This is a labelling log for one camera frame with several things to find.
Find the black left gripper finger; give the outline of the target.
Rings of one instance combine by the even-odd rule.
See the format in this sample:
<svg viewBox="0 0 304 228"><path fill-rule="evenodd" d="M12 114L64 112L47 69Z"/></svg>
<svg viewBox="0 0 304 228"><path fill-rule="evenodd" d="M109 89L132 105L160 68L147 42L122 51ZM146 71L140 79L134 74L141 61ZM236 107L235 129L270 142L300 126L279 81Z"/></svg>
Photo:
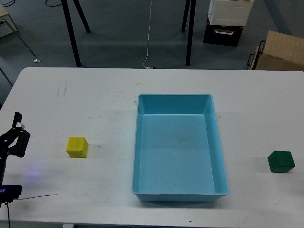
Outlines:
<svg viewBox="0 0 304 228"><path fill-rule="evenodd" d="M15 112L13 123L12 123L12 128L24 129L25 126L21 123L21 121L22 121L22 114L19 112Z"/></svg>
<svg viewBox="0 0 304 228"><path fill-rule="evenodd" d="M13 139L17 139L17 142L14 146L9 148L9 155L14 155L20 158L24 157L29 138L30 133L28 133L26 130L19 129L16 133L14 133Z"/></svg>

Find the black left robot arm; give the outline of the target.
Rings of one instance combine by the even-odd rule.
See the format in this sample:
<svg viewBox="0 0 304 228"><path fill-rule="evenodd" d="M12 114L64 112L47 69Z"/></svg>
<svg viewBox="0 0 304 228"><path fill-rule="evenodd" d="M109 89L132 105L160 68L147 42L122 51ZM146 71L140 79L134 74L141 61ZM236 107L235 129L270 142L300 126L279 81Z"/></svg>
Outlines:
<svg viewBox="0 0 304 228"><path fill-rule="evenodd" d="M24 157L30 139L30 133L21 123L22 114L16 112L12 127L0 136L0 184L3 183L6 161L9 155Z"/></svg>

